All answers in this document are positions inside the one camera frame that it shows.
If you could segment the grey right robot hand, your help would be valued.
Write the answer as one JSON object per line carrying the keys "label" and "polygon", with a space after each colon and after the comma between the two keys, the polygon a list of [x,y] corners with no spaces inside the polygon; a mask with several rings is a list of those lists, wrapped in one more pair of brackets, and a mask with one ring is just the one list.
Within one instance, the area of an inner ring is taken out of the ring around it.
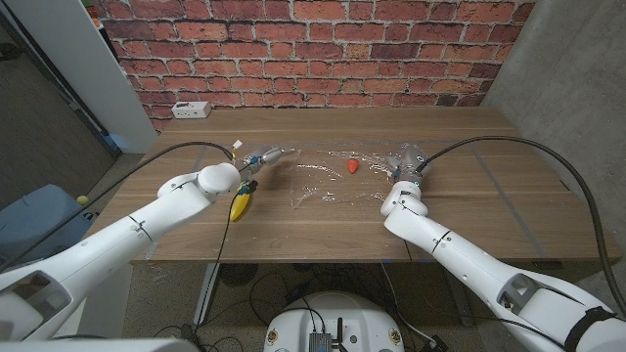
{"label": "grey right robot hand", "polygon": [[430,170],[429,165],[418,170],[426,159],[426,154],[417,145],[402,144],[397,153],[389,153],[386,157],[388,180],[392,184],[400,181],[420,184]]}

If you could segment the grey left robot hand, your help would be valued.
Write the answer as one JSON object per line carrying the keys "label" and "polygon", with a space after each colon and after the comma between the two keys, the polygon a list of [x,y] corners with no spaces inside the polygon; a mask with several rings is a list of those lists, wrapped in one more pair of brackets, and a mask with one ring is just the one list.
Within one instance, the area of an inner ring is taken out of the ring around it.
{"label": "grey left robot hand", "polygon": [[275,164],[280,158],[294,154],[295,148],[291,147],[267,147],[246,155],[243,165],[238,168],[239,172],[246,177],[260,171],[264,166]]}

